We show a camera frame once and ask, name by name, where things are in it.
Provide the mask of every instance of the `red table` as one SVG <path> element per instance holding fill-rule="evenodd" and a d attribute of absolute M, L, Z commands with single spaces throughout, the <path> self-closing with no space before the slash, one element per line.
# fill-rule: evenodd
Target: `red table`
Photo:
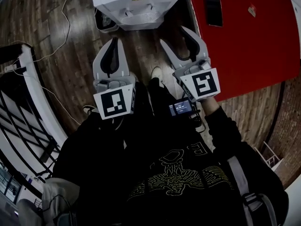
<path fill-rule="evenodd" d="M 204 0 L 191 0 L 217 68 L 221 101 L 296 77 L 299 34 L 291 0 L 221 0 L 223 27 L 206 23 Z M 255 5 L 256 17 L 249 12 Z"/>

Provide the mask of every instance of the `paper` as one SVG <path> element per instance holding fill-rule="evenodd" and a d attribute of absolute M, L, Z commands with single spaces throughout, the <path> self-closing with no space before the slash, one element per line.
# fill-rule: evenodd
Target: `paper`
<path fill-rule="evenodd" d="M 248 11 L 253 17 L 256 17 L 256 7 L 253 4 L 250 5 Z"/>

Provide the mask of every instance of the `shoe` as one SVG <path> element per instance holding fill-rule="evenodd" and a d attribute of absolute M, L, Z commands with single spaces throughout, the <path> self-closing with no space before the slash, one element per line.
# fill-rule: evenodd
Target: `shoe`
<path fill-rule="evenodd" d="M 85 106 L 83 106 L 83 110 L 87 115 L 90 115 L 92 112 L 99 113 L 99 110 L 97 109 L 97 107 L 95 107 L 93 105 L 85 105 Z"/>
<path fill-rule="evenodd" d="M 151 72 L 151 79 L 158 78 L 159 79 L 159 86 L 164 88 L 164 85 L 162 83 L 163 81 L 163 71 L 160 67 L 155 67 Z"/>
<path fill-rule="evenodd" d="M 133 72 L 131 72 L 131 71 L 130 71 L 130 75 L 133 76 L 133 77 L 135 77 L 136 82 L 139 82 L 137 75 L 135 75 L 135 74 L 134 74 Z"/>

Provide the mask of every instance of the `wooden floor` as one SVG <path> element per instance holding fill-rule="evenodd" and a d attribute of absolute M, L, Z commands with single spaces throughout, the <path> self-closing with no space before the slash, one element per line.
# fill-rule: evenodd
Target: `wooden floor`
<path fill-rule="evenodd" d="M 0 44 L 8 45 L 22 40 L 34 46 L 37 59 L 49 55 L 59 47 L 67 32 L 67 22 L 61 14 L 64 0 L 4 0 L 0 5 Z M 192 28 L 186 1 L 180 0 L 168 12 L 165 22 L 157 30 L 103 34 L 94 21 L 92 0 L 68 0 L 64 10 L 71 23 L 67 43 L 53 56 L 38 62 L 46 87 L 53 91 L 79 122 L 86 119 L 85 104 L 94 104 L 92 62 L 99 49 L 111 37 L 122 39 L 130 70 L 147 84 L 155 66 L 164 72 L 164 83 L 171 94 L 179 98 L 182 90 L 172 77 L 170 62 L 160 46 L 159 39 L 172 43 L 178 53 L 187 55 L 178 26 Z M 279 85 L 221 102 L 228 116 L 238 124 L 243 139 L 259 147 L 265 139 L 277 106 Z M 68 117 L 59 103 L 50 95 L 59 119 L 73 132 L 78 125 Z M 208 130 L 203 133 L 211 145 Z"/>

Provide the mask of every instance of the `strap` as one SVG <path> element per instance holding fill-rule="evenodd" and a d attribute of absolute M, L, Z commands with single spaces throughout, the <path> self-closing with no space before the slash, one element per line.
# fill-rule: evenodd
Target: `strap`
<path fill-rule="evenodd" d="M 271 219 L 272 226 L 277 226 L 277 220 L 276 220 L 276 214 L 273 208 L 273 205 L 269 198 L 264 194 L 259 194 L 261 196 L 262 201 L 267 206 L 268 212 L 269 212 L 269 218 Z"/>
<path fill-rule="evenodd" d="M 248 181 L 246 179 L 246 176 L 244 174 L 244 171 L 237 159 L 236 156 L 231 157 L 230 159 L 228 159 L 228 163 L 230 165 L 230 168 L 232 170 L 232 173 L 234 175 L 236 184 L 238 186 L 239 189 L 239 193 L 242 197 L 244 197 L 245 194 L 249 194 L 249 185 L 248 185 Z M 245 216 L 246 216 L 246 222 L 248 226 L 253 226 L 253 220 L 252 220 L 252 216 L 249 210 L 249 207 L 246 206 L 243 203 L 243 207 L 244 207 L 244 212 L 245 212 Z"/>

